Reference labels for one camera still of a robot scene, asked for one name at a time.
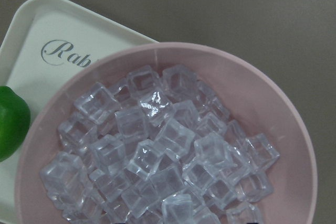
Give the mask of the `cream rabbit tray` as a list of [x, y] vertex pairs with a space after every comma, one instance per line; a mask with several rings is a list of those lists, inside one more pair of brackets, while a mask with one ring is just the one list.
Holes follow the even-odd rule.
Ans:
[[28, 0], [1, 43], [1, 85], [23, 98], [34, 119], [79, 71], [153, 39], [69, 0]]

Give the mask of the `pink bowl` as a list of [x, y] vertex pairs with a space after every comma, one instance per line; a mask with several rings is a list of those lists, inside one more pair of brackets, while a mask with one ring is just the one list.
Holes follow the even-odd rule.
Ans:
[[47, 197], [39, 171], [60, 149], [57, 126], [75, 98], [95, 82], [112, 85], [150, 65], [157, 72], [183, 64], [211, 86], [249, 135], [264, 133], [280, 153], [268, 175], [274, 192], [258, 203], [265, 223], [312, 223], [317, 201], [317, 165], [310, 136], [282, 90], [249, 63], [221, 50], [161, 42], [124, 50], [96, 61], [70, 79], [34, 120], [22, 145], [15, 179], [18, 223], [65, 223]]

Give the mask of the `green lime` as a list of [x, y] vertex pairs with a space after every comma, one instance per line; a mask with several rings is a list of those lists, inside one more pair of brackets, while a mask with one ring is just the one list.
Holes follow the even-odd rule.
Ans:
[[1, 86], [1, 161], [20, 147], [30, 126], [28, 104], [10, 87]]

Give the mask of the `pile of clear ice cubes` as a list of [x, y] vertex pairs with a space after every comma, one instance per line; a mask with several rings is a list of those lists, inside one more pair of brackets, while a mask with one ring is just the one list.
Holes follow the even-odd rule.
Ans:
[[263, 223], [279, 158], [247, 136], [183, 65], [95, 83], [58, 126], [61, 151], [40, 171], [69, 223]]

